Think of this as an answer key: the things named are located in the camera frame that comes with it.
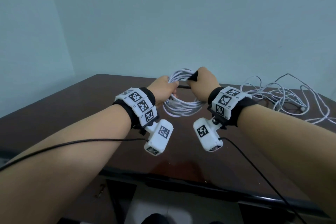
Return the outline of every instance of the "light blue wall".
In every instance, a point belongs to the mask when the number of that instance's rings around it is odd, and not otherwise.
[[[336,90],[336,0],[55,2],[77,74],[207,66],[220,82],[290,72],[326,96]]]
[[[0,117],[73,83],[53,0],[0,0]]]

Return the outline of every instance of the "black wire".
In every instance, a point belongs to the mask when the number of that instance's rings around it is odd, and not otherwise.
[[[26,158],[30,158],[32,156],[35,156],[39,153],[42,153],[42,152],[45,152],[45,151],[49,151],[49,150],[53,150],[53,149],[56,149],[56,148],[59,148],[59,147],[62,147],[62,146],[66,146],[66,145],[71,145],[71,144],[76,144],[76,143],[85,143],[85,142],[94,142],[94,141],[116,141],[116,142],[129,142],[129,141],[147,141],[148,142],[148,139],[145,139],[145,138],[134,138],[134,139],[110,139],[110,138],[103,138],[103,139],[84,139],[84,140],[78,140],[78,141],[72,141],[72,142],[67,142],[67,143],[62,143],[62,144],[57,144],[57,145],[53,145],[53,146],[50,146],[50,147],[47,147],[47,148],[44,148],[44,149],[41,149],[41,150],[38,150],[38,151],[34,151],[30,154],[27,154],[21,158],[18,158],[2,167],[0,167],[0,172],[5,170],[6,168],[20,162],[20,161],[23,161],[25,160]]]
[[[302,221],[303,224],[307,224],[305,222],[305,220],[297,213],[297,211],[287,202],[287,200],[281,196],[281,194],[277,191],[277,189],[271,184],[271,182],[269,180],[267,180],[267,178],[263,175],[263,173],[252,163],[252,161],[250,161],[250,159],[242,152],[241,149],[238,148],[237,145],[235,145],[230,139],[226,138],[226,137],[221,137],[221,139],[224,139],[226,141],[229,141],[242,155],[243,157],[254,167],[254,169],[259,173],[259,175],[261,175],[262,178],[264,178],[264,180],[268,183],[268,185],[275,191],[276,194],[278,194],[278,196],[285,202],[286,205],[288,205],[288,207],[294,212],[294,214]]]
[[[241,151],[241,149],[238,148],[237,145],[235,145],[230,139],[226,138],[226,137],[221,137],[220,138],[221,140],[226,140],[226,141],[229,141],[242,155],[243,157],[254,167],[254,169],[261,175],[261,177],[268,183],[268,185],[276,192],[276,194],[286,203],[286,205],[288,205],[288,207],[294,212],[294,214],[303,222],[303,224],[307,224],[305,222],[305,220],[296,212],[296,210],[287,202],[287,200],[281,196],[281,194],[277,191],[277,189],[270,183],[269,180],[267,180],[267,178],[263,175],[263,173],[252,163],[252,161],[250,161],[250,159]],[[6,168],[20,162],[20,161],[23,161],[27,158],[30,158],[32,156],[35,156],[39,153],[42,153],[42,152],[46,152],[46,151],[49,151],[49,150],[53,150],[53,149],[56,149],[56,148],[59,148],[59,147],[63,147],[63,146],[66,146],[66,145],[71,145],[71,144],[77,144],[77,143],[85,143],[85,142],[94,142],[94,141],[117,141],[117,142],[129,142],[129,141],[147,141],[148,142],[148,139],[145,139],[145,138],[134,138],[134,139],[109,139],[109,138],[104,138],[104,139],[84,139],[84,140],[78,140],[78,141],[72,141],[72,142],[67,142],[67,143],[62,143],[62,144],[57,144],[57,145],[53,145],[53,146],[50,146],[50,147],[47,147],[47,148],[44,148],[44,149],[41,149],[41,150],[38,150],[38,151],[35,151],[35,152],[32,152],[30,154],[27,154],[21,158],[18,158],[2,167],[0,167],[0,172],[5,170]]]

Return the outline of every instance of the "dark wooden table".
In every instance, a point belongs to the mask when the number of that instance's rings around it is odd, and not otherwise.
[[[120,92],[130,87],[148,86],[153,80],[97,74],[0,118],[0,157],[11,157],[27,149],[58,130],[110,106]],[[313,96],[309,93],[308,95],[311,111],[300,118],[320,117]],[[186,101],[194,99],[189,89],[178,89],[178,96]],[[336,116],[336,103],[322,98],[330,107],[331,115]],[[271,106],[271,103],[264,100],[260,104]],[[211,117],[206,108],[194,116],[182,118],[172,118],[162,108],[158,112],[161,118],[170,121],[174,126],[164,153],[154,157],[145,152],[143,142],[124,142],[107,163],[102,175],[143,180],[151,185],[161,183],[160,186],[167,189],[225,200],[284,206],[262,177],[228,142],[224,142],[223,148],[213,153],[202,148],[193,130],[193,122],[200,117]],[[328,121],[319,125],[336,132],[336,125]],[[218,133],[237,144],[297,209],[321,213],[238,128],[228,127],[227,130],[218,130]],[[138,131],[131,130],[127,137],[136,138],[141,135]]]

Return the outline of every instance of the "forearm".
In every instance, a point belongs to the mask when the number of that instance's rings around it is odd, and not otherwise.
[[[113,105],[62,129],[20,155],[81,139],[122,139],[130,127],[127,112]],[[36,223],[57,222],[64,208],[99,173],[119,145],[119,142],[69,145],[38,154],[3,171],[0,178],[3,223],[30,218]]]
[[[332,218],[336,209],[336,135],[260,105],[242,110],[240,128]]]

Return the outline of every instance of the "white cable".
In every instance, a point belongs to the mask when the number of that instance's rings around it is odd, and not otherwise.
[[[300,90],[302,91],[302,94],[305,98],[305,102],[302,101],[302,99],[300,99],[300,97],[298,97],[293,91],[287,89],[287,88],[284,88],[283,86],[281,86],[280,84],[277,83],[277,81],[279,79],[281,79],[282,77],[285,77],[286,75],[289,75],[295,79],[297,79],[298,81],[300,81],[301,83],[303,83],[303,85],[300,86]],[[252,84],[250,83],[247,83],[247,81],[253,77],[257,77],[260,81],[260,85],[259,85],[259,88],[253,86]],[[270,87],[271,85],[278,85],[278,89],[275,89],[275,90],[271,90],[271,91],[266,91],[266,88]],[[267,84],[266,86],[261,86],[262,85],[262,81],[261,81],[261,78],[258,77],[258,76],[252,76],[250,78],[248,78],[241,86],[240,86],[240,90],[243,91],[243,86],[244,85],[250,85],[250,86],[253,86],[254,89],[252,90],[248,90],[248,91],[245,91],[246,93],[248,94],[251,94],[252,96],[254,96],[255,98],[257,99],[263,99],[263,98],[267,98],[269,99],[272,103],[274,103],[274,107],[273,107],[273,110],[277,110],[277,111],[282,111],[284,113],[287,113],[287,114],[290,114],[290,115],[294,115],[294,116],[301,116],[301,115],[304,115],[306,114],[309,109],[310,109],[310,104],[309,104],[309,101],[306,97],[306,94],[305,94],[305,91],[303,90],[304,88],[309,90],[313,96],[314,96],[314,99],[317,103],[317,106],[318,106],[318,110],[320,111],[322,117],[321,118],[314,118],[314,119],[308,119],[306,121],[309,121],[309,122],[312,122],[313,124],[317,124],[323,120],[328,120],[330,121],[331,123],[334,123],[336,124],[336,122],[334,122],[333,120],[336,120],[336,118],[331,118],[329,117],[330,115],[330,109],[329,107],[325,104],[325,102],[322,100],[322,98],[320,97],[319,94],[317,94],[316,91],[314,91],[309,85],[307,85],[306,83],[304,83],[303,81],[301,81],[300,79],[296,78],[295,76],[287,73],[281,77],[279,77],[278,79],[276,79],[274,82],[271,82],[269,84]],[[323,104],[323,106],[325,107],[325,111],[322,111],[321,109],[321,105],[320,105],[320,102]],[[287,112],[284,110],[283,108],[283,105],[285,103],[292,103],[296,106],[299,106],[300,107],[300,110],[302,111],[302,113],[290,113],[290,112]]]
[[[184,68],[177,70],[170,77],[168,82],[180,81],[188,79],[195,72]],[[184,102],[176,98],[173,94],[163,103],[163,109],[172,117],[191,116],[198,112],[205,102],[195,99],[194,102]]]

